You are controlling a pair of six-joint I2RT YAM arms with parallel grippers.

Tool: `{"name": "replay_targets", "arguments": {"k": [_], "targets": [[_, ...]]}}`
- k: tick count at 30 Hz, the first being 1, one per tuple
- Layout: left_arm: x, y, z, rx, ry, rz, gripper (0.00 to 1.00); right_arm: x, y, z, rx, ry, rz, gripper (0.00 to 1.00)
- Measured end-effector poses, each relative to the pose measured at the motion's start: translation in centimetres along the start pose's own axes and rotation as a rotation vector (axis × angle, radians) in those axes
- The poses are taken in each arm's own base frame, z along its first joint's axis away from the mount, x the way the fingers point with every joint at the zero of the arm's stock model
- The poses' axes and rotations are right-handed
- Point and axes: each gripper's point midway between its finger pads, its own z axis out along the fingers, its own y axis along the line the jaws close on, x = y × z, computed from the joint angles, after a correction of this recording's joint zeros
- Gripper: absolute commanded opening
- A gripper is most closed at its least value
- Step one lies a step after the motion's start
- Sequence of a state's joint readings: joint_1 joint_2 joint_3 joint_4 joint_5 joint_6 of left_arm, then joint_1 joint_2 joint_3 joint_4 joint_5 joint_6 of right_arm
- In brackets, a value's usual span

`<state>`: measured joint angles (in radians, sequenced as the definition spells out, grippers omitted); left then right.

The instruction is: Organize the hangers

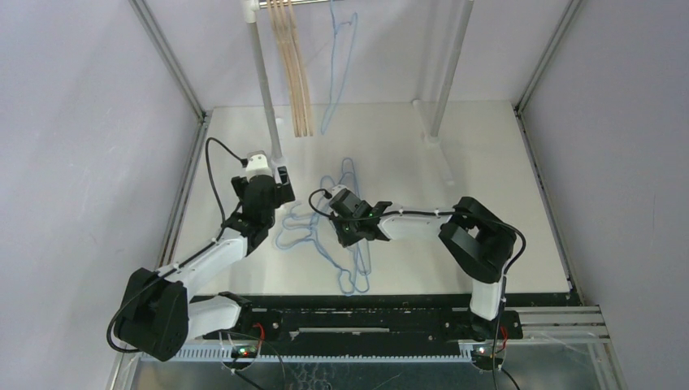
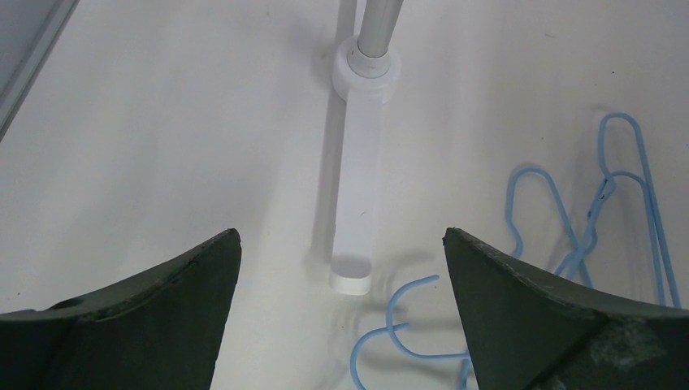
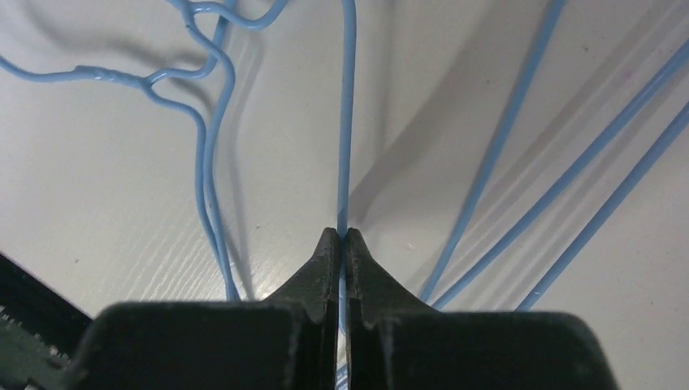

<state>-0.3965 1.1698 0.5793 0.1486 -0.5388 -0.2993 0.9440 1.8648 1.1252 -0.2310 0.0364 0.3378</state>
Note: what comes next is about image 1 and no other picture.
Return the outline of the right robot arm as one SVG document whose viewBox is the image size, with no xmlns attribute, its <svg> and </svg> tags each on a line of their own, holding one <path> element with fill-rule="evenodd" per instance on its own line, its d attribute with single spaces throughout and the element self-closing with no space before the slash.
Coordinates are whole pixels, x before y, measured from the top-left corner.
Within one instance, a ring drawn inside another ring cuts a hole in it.
<svg viewBox="0 0 689 390">
<path fill-rule="evenodd" d="M 527 248 L 525 235 L 495 216 L 473 197 L 449 208 L 414 210 L 391 201 L 371 205 L 338 185 L 324 192 L 337 240 L 343 247 L 359 241 L 439 241 L 470 278 L 470 329 L 489 338 L 501 329 L 507 274 Z"/>
</svg>

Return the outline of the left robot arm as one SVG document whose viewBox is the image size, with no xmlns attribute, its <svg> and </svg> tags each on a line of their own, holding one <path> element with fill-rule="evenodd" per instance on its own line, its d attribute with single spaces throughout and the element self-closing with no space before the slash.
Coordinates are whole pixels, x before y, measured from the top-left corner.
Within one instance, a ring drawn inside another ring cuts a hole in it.
<svg viewBox="0 0 689 390">
<path fill-rule="evenodd" d="M 222 222 L 217 237 L 181 263 L 131 274 L 106 329 L 113 350 L 165 362 L 199 336 L 225 330 L 242 339 L 252 332 L 254 317 L 243 310 L 240 297 L 220 293 L 193 299 L 218 273 L 254 252 L 274 227 L 276 210 L 295 199 L 286 167 L 246 172 L 232 179 L 238 208 Z"/>
</svg>

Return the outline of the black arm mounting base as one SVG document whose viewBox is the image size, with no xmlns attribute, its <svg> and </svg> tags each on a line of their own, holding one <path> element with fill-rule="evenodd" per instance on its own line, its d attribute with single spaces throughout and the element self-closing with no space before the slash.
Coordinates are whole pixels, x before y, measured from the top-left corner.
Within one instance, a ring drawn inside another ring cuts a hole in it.
<svg viewBox="0 0 689 390">
<path fill-rule="evenodd" d="M 249 295 L 231 332 L 261 336 L 275 352 L 450 353 L 461 343 L 504 348 L 524 337 L 514 310 L 485 322 L 466 294 L 371 296 Z"/>
</svg>

